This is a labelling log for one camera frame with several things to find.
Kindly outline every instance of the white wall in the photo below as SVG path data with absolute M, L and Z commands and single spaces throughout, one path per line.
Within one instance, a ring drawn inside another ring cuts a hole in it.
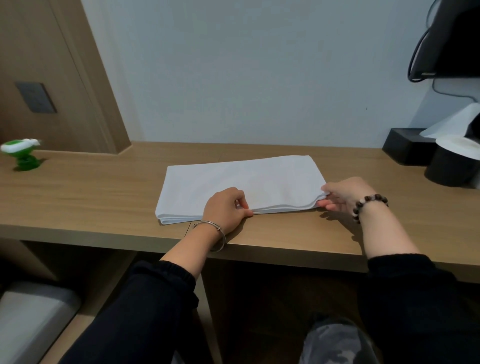
M 407 81 L 431 2 L 83 0 L 132 140 L 360 147 L 467 102 Z

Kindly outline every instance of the wooden desk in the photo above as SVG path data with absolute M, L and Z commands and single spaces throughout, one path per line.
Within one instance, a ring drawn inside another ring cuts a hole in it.
M 0 237 L 166 252 L 190 223 L 154 214 L 167 166 L 310 155 L 327 181 L 361 176 L 386 195 L 419 248 L 459 279 L 480 282 L 480 191 L 443 187 L 380 149 L 133 143 L 119 156 L 36 151 L 47 160 L 14 172 L 0 157 Z M 359 227 L 320 210 L 247 219 L 212 257 L 364 271 Z

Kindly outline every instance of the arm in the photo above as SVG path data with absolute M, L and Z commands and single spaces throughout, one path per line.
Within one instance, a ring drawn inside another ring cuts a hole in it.
M 323 189 L 330 194 L 318 205 L 347 213 L 375 193 L 360 178 Z M 385 362 L 476 363 L 480 324 L 457 292 L 453 274 L 420 254 L 384 203 L 368 202 L 359 217 L 370 270 L 359 287 L 359 312 Z
M 236 202 L 243 208 L 237 208 Z M 225 233 L 236 228 L 248 209 L 243 191 L 229 188 L 215 194 L 204 210 L 204 220 Z M 188 328 L 195 279 L 206 256 L 220 238 L 207 224 L 190 231 L 162 259 L 137 263 L 119 297 L 102 312 L 66 352 L 61 364 L 170 364 L 181 332 Z

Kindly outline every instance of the wooden door frame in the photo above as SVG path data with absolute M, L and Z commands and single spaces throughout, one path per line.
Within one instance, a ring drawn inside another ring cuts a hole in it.
M 78 74 L 92 102 L 109 153 L 131 143 L 81 0 L 48 0 Z

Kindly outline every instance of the black cylindrical container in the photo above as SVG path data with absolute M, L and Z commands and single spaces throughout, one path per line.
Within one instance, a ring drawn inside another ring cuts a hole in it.
M 444 186 L 459 187 L 480 169 L 480 145 L 461 136 L 437 138 L 437 150 L 425 177 Z

